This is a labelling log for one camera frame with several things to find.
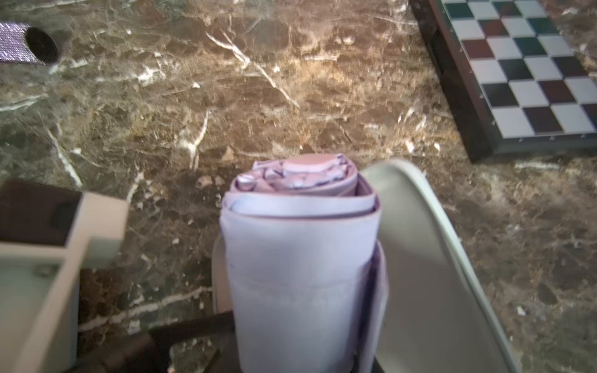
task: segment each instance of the curved plastic panel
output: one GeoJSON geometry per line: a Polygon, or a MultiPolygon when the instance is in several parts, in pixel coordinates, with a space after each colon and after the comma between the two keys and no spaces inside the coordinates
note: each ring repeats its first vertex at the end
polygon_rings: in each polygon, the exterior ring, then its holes
{"type": "Polygon", "coordinates": [[[377,360],[385,373],[514,373],[501,326],[448,216],[413,164],[362,174],[383,205],[390,298],[377,360]]]}

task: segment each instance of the chessboard square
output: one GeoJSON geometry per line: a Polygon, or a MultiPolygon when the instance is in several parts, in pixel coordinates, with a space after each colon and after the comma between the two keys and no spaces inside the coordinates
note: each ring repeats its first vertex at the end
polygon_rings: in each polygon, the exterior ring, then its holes
{"type": "Polygon", "coordinates": [[[465,40],[462,42],[462,45],[464,46],[464,50],[469,56],[469,59],[494,58],[491,48],[485,39],[465,40]]]}
{"type": "Polygon", "coordinates": [[[469,4],[465,2],[456,2],[444,6],[452,19],[473,18],[473,12],[470,11],[469,4]]]}
{"type": "Polygon", "coordinates": [[[527,64],[524,63],[523,59],[499,60],[499,63],[509,81],[519,81],[533,78],[531,72],[528,70],[527,64]]]}
{"type": "Polygon", "coordinates": [[[549,106],[549,102],[536,81],[510,82],[516,100],[521,107],[549,106]]]}
{"type": "Polygon", "coordinates": [[[582,107],[591,122],[593,122],[593,127],[597,130],[597,104],[582,105],[582,107]]]}
{"type": "Polygon", "coordinates": [[[507,82],[506,75],[496,60],[472,60],[470,66],[479,83],[507,82]]]}
{"type": "Polygon", "coordinates": [[[470,2],[469,8],[477,20],[495,20],[500,18],[496,9],[489,2],[470,2]]]}
{"type": "Polygon", "coordinates": [[[496,58],[520,58],[522,54],[511,38],[487,38],[496,58]]]}
{"type": "Polygon", "coordinates": [[[549,106],[525,107],[523,110],[536,133],[562,132],[562,127],[549,106]]]}
{"type": "Polygon", "coordinates": [[[572,95],[579,104],[597,104],[597,86],[591,78],[570,78],[565,80],[572,95]]]}
{"type": "Polygon", "coordinates": [[[501,17],[517,17],[521,16],[521,12],[512,1],[497,1],[493,3],[497,12],[501,17]]]}
{"type": "Polygon", "coordinates": [[[485,36],[479,23],[475,20],[455,20],[452,27],[460,40],[483,39],[485,36]]]}
{"type": "Polygon", "coordinates": [[[521,11],[522,15],[529,18],[529,17],[546,17],[547,14],[543,7],[539,4],[539,2],[531,0],[516,0],[514,2],[518,7],[518,10],[521,11]]]}
{"type": "Polygon", "coordinates": [[[562,79],[562,73],[549,57],[527,57],[524,59],[537,81],[562,79]]]}
{"type": "Polygon", "coordinates": [[[558,69],[565,77],[570,76],[587,76],[583,66],[578,62],[574,56],[570,57],[554,57],[553,61],[558,66],[558,69]]]}
{"type": "Polygon", "coordinates": [[[482,84],[481,87],[491,107],[518,106],[508,83],[482,84]]]}
{"type": "Polygon", "coordinates": [[[508,30],[500,20],[480,20],[485,36],[508,36],[508,30]]]}
{"type": "Polygon", "coordinates": [[[491,109],[503,138],[530,137],[535,134],[527,116],[520,107],[491,109]]]}
{"type": "Polygon", "coordinates": [[[538,36],[537,39],[547,52],[548,56],[573,56],[572,49],[560,35],[538,36]]]}
{"type": "Polygon", "coordinates": [[[595,128],[583,109],[576,104],[552,105],[552,111],[567,134],[594,132],[595,128]]]}
{"type": "Polygon", "coordinates": [[[535,31],[524,18],[505,18],[501,21],[510,36],[535,36],[535,31]]]}
{"type": "Polygon", "coordinates": [[[576,103],[574,96],[564,83],[564,81],[542,81],[539,82],[545,97],[552,104],[576,103]]]}
{"type": "Polygon", "coordinates": [[[528,22],[538,35],[545,35],[549,33],[558,34],[558,29],[547,17],[529,18],[528,22]]]}
{"type": "Polygon", "coordinates": [[[545,50],[537,38],[514,38],[523,56],[545,56],[545,50]]]}

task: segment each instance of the maroon square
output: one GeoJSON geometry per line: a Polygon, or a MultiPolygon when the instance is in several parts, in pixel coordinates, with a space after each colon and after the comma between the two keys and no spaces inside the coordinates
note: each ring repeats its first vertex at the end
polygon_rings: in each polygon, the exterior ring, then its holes
{"type": "Polygon", "coordinates": [[[493,58],[493,52],[487,44],[487,40],[463,40],[462,45],[466,50],[466,54],[469,55],[470,59],[473,58],[493,58]]]}
{"type": "Polygon", "coordinates": [[[500,20],[481,20],[479,25],[485,36],[508,36],[508,30],[500,20]]]}
{"type": "Polygon", "coordinates": [[[549,106],[525,107],[522,110],[536,133],[562,132],[562,127],[549,106]]]}
{"type": "Polygon", "coordinates": [[[576,102],[564,81],[543,81],[539,82],[539,85],[552,104],[576,102]]]}
{"type": "Polygon", "coordinates": [[[587,116],[593,122],[593,127],[597,129],[597,104],[588,104],[588,105],[581,105],[584,109],[584,112],[587,113],[587,116]]]}
{"type": "Polygon", "coordinates": [[[578,62],[576,57],[554,57],[553,61],[558,65],[558,69],[566,78],[569,76],[587,76],[583,65],[578,62]]]}

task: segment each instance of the chessboard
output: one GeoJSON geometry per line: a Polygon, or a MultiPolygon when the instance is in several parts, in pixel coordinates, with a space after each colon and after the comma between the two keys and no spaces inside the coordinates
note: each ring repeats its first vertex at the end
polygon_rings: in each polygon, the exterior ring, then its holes
{"type": "Polygon", "coordinates": [[[597,85],[539,2],[411,3],[471,159],[597,147],[597,85]]]}

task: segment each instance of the lavender fabric sleeve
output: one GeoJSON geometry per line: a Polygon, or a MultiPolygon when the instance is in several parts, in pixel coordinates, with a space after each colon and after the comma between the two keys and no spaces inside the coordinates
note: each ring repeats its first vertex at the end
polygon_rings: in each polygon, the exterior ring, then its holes
{"type": "Polygon", "coordinates": [[[358,344],[376,344],[358,333],[380,213],[343,155],[256,162],[235,178],[220,226],[244,373],[348,373],[358,344]]]}

